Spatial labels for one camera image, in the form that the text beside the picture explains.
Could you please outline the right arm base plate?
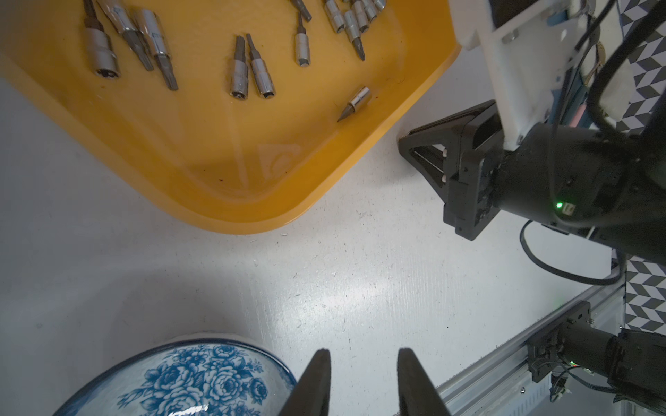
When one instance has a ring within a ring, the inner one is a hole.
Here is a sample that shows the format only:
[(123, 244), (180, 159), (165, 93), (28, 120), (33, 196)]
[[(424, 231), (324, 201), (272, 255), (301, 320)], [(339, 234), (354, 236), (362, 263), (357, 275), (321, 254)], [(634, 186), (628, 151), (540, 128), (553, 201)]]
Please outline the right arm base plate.
[(528, 371), (538, 383), (562, 367), (590, 370), (607, 385), (587, 387), (665, 414), (665, 336), (634, 329), (616, 335), (591, 326), (591, 304), (579, 302), (527, 341)]

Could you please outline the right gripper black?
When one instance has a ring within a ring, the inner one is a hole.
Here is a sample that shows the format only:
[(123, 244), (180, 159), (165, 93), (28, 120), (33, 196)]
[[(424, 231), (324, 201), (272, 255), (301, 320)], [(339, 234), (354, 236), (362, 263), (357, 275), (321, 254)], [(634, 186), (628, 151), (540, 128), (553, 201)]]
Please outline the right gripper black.
[(443, 202), (443, 219), (473, 241), (499, 213), (495, 181), (506, 156), (494, 100), (411, 130), (398, 151)]

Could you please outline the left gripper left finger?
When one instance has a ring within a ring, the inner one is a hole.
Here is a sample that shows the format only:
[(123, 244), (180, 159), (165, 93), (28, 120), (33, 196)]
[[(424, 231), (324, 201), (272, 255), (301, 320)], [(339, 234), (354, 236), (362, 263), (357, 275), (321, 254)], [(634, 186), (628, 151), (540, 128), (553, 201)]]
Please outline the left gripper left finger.
[(279, 416), (326, 416), (331, 399), (331, 352), (325, 348), (312, 356)]

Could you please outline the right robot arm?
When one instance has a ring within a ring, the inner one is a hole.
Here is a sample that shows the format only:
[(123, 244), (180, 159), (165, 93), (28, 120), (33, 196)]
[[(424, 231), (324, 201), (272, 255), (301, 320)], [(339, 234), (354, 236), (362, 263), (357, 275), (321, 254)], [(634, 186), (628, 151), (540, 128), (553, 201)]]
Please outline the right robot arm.
[(398, 149), (476, 239), (501, 211), (656, 263), (665, 260), (665, 101), (641, 133), (615, 119), (617, 78), (665, 24), (651, 1), (624, 34), (615, 1), (455, 1), (494, 98), (412, 130)]

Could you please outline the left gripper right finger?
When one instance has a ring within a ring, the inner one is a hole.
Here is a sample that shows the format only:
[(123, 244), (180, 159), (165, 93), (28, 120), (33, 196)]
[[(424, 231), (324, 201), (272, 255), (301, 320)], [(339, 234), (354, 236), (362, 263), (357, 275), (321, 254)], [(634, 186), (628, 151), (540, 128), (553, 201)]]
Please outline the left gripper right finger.
[(411, 348), (399, 350), (397, 381), (400, 415), (451, 415)]

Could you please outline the silver socket bit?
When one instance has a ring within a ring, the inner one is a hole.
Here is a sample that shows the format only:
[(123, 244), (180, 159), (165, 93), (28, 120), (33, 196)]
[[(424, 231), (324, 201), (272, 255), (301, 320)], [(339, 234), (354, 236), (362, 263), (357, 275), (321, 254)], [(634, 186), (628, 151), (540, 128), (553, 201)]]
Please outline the silver socket bit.
[(154, 11), (145, 8), (134, 8), (133, 14), (166, 86), (171, 91), (177, 91), (179, 86), (173, 72), (172, 56), (161, 20)]
[(274, 83), (272, 82), (272, 78), (269, 70), (267, 69), (265, 61), (255, 47), (251, 34), (246, 35), (246, 40), (249, 46), (251, 70), (253, 71), (258, 93), (262, 98), (268, 100), (276, 95)]
[(345, 20), (343, 13), (338, 7), (335, 0), (324, 0), (324, 10), (330, 21), (331, 27), (336, 34), (341, 33), (345, 29)]
[(364, 52), (364, 46), (362, 45), (362, 32), (360, 31), (360, 26), (357, 21), (357, 16), (353, 10), (347, 10), (343, 14), (344, 22), (345, 22), (345, 32), (358, 56), (358, 58), (361, 61), (366, 60), (366, 55)]
[(298, 10), (300, 16), (303, 17), (306, 22), (310, 22), (312, 20), (312, 16), (303, 0), (291, 0), (291, 4)]
[(121, 0), (97, 0), (102, 12), (132, 50), (146, 71), (153, 71), (154, 66), (146, 52), (142, 33), (129, 15), (128, 8)]
[(352, 0), (351, 8), (356, 15), (358, 27), (361, 33), (364, 34), (369, 29), (369, 20), (366, 15), (362, 0)]
[(310, 43), (301, 12), (298, 13), (298, 26), (295, 35), (295, 57), (299, 67), (304, 68), (310, 65)]
[(109, 36), (99, 21), (95, 5), (91, 0), (83, 0), (84, 37), (88, 60), (94, 74), (105, 79), (118, 79), (121, 71)]
[(362, 107), (369, 97), (371, 96), (371, 91), (368, 87), (362, 87), (346, 104), (343, 111), (341, 112), (338, 122), (343, 121), (349, 118), (352, 114), (355, 114), (360, 107)]
[(232, 60), (231, 91), (233, 98), (246, 100), (249, 89), (249, 69), (246, 64), (246, 41), (242, 36), (236, 36), (235, 49)]

